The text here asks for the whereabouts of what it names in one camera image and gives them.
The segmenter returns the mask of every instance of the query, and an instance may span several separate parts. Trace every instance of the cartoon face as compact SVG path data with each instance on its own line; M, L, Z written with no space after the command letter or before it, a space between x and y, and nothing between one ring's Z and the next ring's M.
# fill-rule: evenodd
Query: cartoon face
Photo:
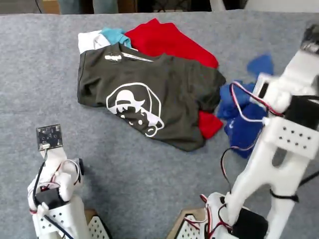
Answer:
M157 96L143 83L125 84L113 91L106 99L107 108L130 126L147 137L153 137L164 127L160 119L161 103Z
M153 135L157 131L157 127L150 125L147 113L141 110L136 112L136 108L129 106L122 112L116 114L121 119L125 120L130 126L143 132L146 136Z

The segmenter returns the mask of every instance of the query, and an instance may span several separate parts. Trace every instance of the red shirt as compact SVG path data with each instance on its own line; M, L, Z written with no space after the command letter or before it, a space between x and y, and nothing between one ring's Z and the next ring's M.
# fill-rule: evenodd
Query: red shirt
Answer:
M160 23L156 18L125 33L131 44L148 56L163 53L196 60L207 67L218 67L216 58L189 37L181 33L173 23ZM213 137L223 123L213 114L198 112L198 127L204 138Z

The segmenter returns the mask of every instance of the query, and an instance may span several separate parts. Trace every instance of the gray felt mat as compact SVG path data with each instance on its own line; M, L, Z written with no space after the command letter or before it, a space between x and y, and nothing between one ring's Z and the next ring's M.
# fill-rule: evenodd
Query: gray felt mat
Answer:
M199 194L226 193L219 158L228 146L221 130L206 146L185 153L149 140L108 113L79 105L76 98L77 34L104 26L129 30L157 17L174 22L212 52L228 81L253 80L246 64L266 51L281 74L297 51L304 27L319 14L228 12L118 15L0 16L0 238L33 239L26 188L42 158L35 128L60 123L69 158L82 157L87 207L96 208L115 239L164 238L185 207L202 206ZM231 180L246 161L230 153ZM307 173L319 169L314 162ZM299 190L283 239L319 238L319 179ZM246 204L266 216L268 188Z

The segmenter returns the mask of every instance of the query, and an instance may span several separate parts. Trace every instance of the white cloth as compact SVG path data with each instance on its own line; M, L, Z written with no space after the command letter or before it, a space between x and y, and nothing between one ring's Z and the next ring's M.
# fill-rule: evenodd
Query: white cloth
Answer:
M101 30L78 34L80 54L88 50L96 50L111 45L101 34Z

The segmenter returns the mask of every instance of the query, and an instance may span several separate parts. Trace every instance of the gray t-shirt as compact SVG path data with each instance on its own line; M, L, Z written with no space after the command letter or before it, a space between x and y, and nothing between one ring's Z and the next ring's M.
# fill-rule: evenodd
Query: gray t-shirt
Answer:
M197 61L115 44L81 54L78 102L105 106L145 136L192 151L205 143L198 110L214 111L224 83L217 69Z

